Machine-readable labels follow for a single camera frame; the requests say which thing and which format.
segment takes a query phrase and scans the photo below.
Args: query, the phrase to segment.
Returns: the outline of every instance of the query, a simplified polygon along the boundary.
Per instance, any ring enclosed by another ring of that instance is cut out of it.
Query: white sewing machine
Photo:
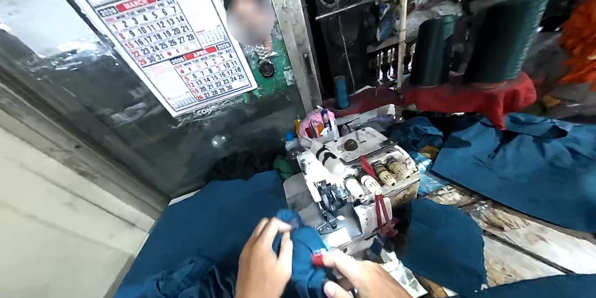
[[[351,142],[352,147],[347,150],[345,142],[348,140],[354,140],[357,148],[354,149]],[[391,174],[396,179],[394,185],[381,184],[389,219],[393,217],[392,207],[416,197],[420,175],[407,152],[372,128],[358,130],[324,145],[343,163],[345,171],[339,173],[341,169],[332,169],[334,173],[331,173],[326,169],[317,159],[319,149],[302,152],[297,159],[303,172],[284,182],[288,206],[300,214],[306,225],[315,227],[329,247],[352,255],[369,248],[378,231],[374,194],[354,181],[346,187],[348,178],[362,174],[360,156],[365,156],[371,165],[396,161],[405,171],[401,176]]]

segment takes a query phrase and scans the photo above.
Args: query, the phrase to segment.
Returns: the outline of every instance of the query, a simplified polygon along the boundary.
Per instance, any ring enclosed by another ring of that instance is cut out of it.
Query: metal pole
[[[404,79],[404,56],[406,54],[406,16],[408,14],[408,0],[399,0],[401,9],[399,12],[399,45],[398,45],[398,73],[396,84],[402,87]]]

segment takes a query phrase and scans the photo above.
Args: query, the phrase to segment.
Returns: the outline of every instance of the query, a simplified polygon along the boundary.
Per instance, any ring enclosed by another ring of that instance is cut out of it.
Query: loudspeaker
[[[313,40],[323,96],[333,96],[333,78],[338,75],[346,77],[348,92],[353,92],[369,84],[367,74],[366,47],[370,40],[370,27],[375,23],[374,15],[370,13],[371,6],[359,6],[348,11],[328,16],[322,20],[314,21],[314,16],[329,13],[362,0],[310,0],[316,6],[316,15],[309,11]]]

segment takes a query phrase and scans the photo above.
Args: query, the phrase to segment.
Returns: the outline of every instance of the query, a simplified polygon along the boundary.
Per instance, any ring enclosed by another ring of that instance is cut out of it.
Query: glass panel
[[[243,46],[259,88],[177,118],[66,0],[0,0],[0,24],[0,66],[82,138],[171,197],[202,187],[222,158],[283,153],[283,134],[304,114],[277,23],[273,51]],[[259,71],[263,58],[275,66],[272,77]]]

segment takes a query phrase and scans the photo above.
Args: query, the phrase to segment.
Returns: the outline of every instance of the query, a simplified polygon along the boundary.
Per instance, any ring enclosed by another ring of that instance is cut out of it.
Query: white wall
[[[0,297],[102,298],[153,222],[0,128]]]

